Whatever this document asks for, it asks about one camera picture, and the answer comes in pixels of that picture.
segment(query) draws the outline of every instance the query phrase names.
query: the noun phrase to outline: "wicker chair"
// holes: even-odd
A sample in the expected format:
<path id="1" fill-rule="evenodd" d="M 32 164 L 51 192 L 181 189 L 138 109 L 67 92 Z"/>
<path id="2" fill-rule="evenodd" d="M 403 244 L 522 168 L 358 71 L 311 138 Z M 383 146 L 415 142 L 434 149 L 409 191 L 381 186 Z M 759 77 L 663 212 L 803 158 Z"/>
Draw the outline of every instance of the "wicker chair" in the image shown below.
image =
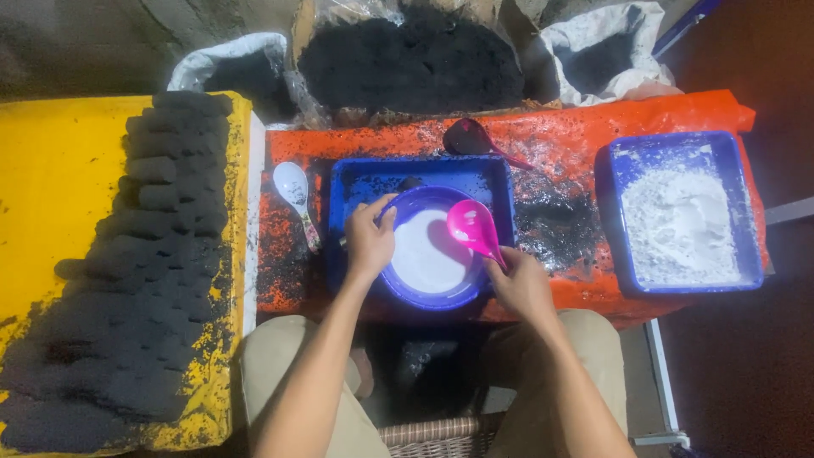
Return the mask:
<path id="1" fill-rule="evenodd" d="M 480 458 L 492 445 L 505 412 L 379 429 L 392 458 Z"/>

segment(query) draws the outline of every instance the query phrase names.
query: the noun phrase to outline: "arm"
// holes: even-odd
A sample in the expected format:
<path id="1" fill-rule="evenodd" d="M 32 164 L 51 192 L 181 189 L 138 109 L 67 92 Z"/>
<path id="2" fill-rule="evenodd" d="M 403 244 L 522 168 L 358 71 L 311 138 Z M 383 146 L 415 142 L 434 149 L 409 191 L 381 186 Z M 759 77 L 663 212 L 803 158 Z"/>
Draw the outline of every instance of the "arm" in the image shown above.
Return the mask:
<path id="1" fill-rule="evenodd" d="M 345 222 L 348 274 L 325 319 L 291 371 L 282 397 L 257 443 L 255 458 L 322 458 L 334 431 L 345 363 L 353 330 L 373 280 L 390 262 L 396 241 L 388 210 L 376 227 L 387 195 L 370 206 L 359 204 Z"/>
<path id="2" fill-rule="evenodd" d="M 537 331 L 548 350 L 550 387 L 558 418 L 554 431 L 558 456 L 635 458 L 557 318 L 544 267 L 532 255 L 516 249 L 501 247 L 501 254 L 512 267 L 508 275 L 496 262 L 485 260 L 497 299 L 516 310 Z"/>

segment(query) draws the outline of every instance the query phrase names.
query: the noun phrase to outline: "blue plastic tray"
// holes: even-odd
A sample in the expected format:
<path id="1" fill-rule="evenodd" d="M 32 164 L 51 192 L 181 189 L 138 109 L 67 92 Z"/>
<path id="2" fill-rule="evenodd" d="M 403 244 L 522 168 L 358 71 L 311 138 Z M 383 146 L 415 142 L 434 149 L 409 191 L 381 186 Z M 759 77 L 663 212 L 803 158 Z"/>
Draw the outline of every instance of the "blue plastic tray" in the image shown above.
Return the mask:
<path id="1" fill-rule="evenodd" d="M 361 202 L 398 192 L 408 177 L 421 184 L 454 187 L 486 205 L 495 218 L 501 244 L 514 246 L 514 193 L 509 166 L 499 156 L 442 156 L 437 159 L 343 159 L 330 174 L 328 235 L 325 253 L 328 285 L 336 290 L 348 269 L 339 246 L 344 223 Z"/>
<path id="2" fill-rule="evenodd" d="M 701 146 L 710 145 L 711 152 L 698 153 Z M 624 238 L 626 259 L 615 262 L 617 275 L 626 275 L 635 289 L 646 293 L 712 293 L 739 291 L 758 288 L 763 283 L 763 264 L 755 233 L 755 218 L 746 184 L 743 178 L 743 164 L 737 148 L 737 141 L 729 133 L 719 130 L 688 132 L 679 134 L 644 135 L 624 137 L 610 144 L 610 170 L 615 188 L 615 203 L 622 220 L 621 236 Z M 626 151 L 620 155 L 615 152 Z M 645 170 L 658 168 L 661 163 L 683 164 L 687 170 L 704 170 L 718 176 L 724 184 L 729 205 L 729 223 L 732 227 L 735 244 L 735 258 L 741 279 L 731 284 L 710 284 L 691 286 L 642 285 L 636 278 L 630 251 L 630 239 L 624 223 L 622 191 L 642 176 Z"/>

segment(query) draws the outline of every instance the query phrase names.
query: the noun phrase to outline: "white ceramic spoon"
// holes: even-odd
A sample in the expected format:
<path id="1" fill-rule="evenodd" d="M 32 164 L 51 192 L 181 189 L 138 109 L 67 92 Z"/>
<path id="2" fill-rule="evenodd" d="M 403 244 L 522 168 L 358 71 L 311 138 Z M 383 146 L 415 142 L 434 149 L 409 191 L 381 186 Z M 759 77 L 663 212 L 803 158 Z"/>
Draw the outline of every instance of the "white ceramic spoon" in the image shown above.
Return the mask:
<path id="1" fill-rule="evenodd" d="M 274 168 L 274 186 L 280 196 L 300 214 L 308 248 L 316 253 L 322 247 L 322 242 L 308 215 L 308 179 L 305 172 L 293 162 L 282 162 Z"/>

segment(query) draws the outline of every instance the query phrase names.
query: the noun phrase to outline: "hand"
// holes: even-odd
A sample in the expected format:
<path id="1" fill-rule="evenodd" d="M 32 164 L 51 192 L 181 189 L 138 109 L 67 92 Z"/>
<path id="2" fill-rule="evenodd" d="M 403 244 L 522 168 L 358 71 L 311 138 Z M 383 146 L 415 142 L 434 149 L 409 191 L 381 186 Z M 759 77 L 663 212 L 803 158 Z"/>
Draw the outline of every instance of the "hand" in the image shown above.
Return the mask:
<path id="1" fill-rule="evenodd" d="M 360 276 L 372 282 L 393 259 L 393 251 L 396 249 L 396 236 L 393 235 L 396 207 L 391 207 L 382 216 L 381 227 L 376 227 L 374 220 L 382 212 L 384 205 L 395 196 L 396 194 L 386 194 L 370 205 L 359 204 L 345 221 L 348 277 Z"/>
<path id="2" fill-rule="evenodd" d="M 531 254 L 501 246 L 509 274 L 500 265 L 485 258 L 484 266 L 495 287 L 497 300 L 502 306 L 516 311 L 526 321 L 537 326 L 558 324 L 557 311 L 551 298 L 549 274 Z"/>

